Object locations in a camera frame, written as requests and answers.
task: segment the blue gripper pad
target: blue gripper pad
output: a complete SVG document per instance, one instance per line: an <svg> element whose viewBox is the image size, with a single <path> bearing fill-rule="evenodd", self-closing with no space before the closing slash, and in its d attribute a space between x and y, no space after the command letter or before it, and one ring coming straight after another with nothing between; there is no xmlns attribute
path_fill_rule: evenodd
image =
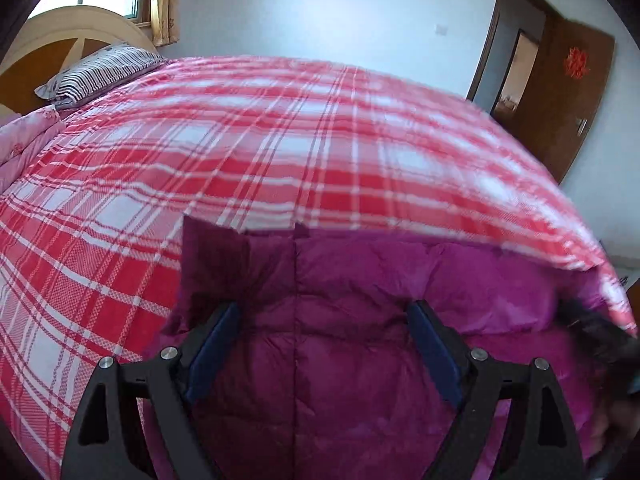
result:
<svg viewBox="0 0 640 480"><path fill-rule="evenodd" d="M222 368L231 345L238 336L240 309L237 303L229 305L220 317L209 336L200 347L200 351L191 362L189 382L183 397L193 404L209 393L213 379Z"/></svg>
<svg viewBox="0 0 640 480"><path fill-rule="evenodd" d="M424 365L429 370L431 380L436 385L440 396L457 409L463 400L458 365L420 305L412 303L406 313L409 332L414 338Z"/></svg>

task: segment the bed sheet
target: bed sheet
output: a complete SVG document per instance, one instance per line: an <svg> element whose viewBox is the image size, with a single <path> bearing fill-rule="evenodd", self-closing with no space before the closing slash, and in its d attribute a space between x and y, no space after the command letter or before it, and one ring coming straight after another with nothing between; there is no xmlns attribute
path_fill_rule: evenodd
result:
<svg viewBox="0 0 640 480"><path fill-rule="evenodd" d="M84 386L174 306L183 215L474 240L624 291L546 170L464 99L327 62L187 58L65 118L0 196L0 415L57 478Z"/></svg>

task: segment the purple quilted fabric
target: purple quilted fabric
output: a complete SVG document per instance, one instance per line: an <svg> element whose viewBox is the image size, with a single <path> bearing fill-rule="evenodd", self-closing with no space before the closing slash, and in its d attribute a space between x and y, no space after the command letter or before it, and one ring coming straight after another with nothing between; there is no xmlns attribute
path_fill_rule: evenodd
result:
<svg viewBox="0 0 640 480"><path fill-rule="evenodd" d="M300 226L243 235L185 218L180 297L147 355L179 344L217 302L237 300L239 339L192 409L228 480L418 480L454 411L412 343L407 304L424 298L469 346L495 358L548 359L584 449L593 370L551 325L558 295L604 307L596 272L552 269L489 246ZM159 477L171 478L145 410ZM477 479L489 476L507 412L503 401Z"/></svg>

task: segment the headboard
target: headboard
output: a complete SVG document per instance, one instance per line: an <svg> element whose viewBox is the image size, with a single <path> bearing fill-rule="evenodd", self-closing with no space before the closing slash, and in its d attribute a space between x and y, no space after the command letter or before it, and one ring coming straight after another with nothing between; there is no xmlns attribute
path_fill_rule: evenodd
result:
<svg viewBox="0 0 640 480"><path fill-rule="evenodd" d="M139 28L100 7L71 6L28 19L0 63L0 117L47 104L34 89L60 70L108 44L127 43L156 52Z"/></svg>

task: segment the black and white striped pillow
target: black and white striped pillow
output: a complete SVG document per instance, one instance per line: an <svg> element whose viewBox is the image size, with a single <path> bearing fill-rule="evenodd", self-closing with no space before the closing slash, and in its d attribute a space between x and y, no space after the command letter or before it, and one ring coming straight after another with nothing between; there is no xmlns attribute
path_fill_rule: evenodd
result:
<svg viewBox="0 0 640 480"><path fill-rule="evenodd" d="M133 81L167 58L126 43L105 46L35 89L57 110L81 107L116 86Z"/></svg>

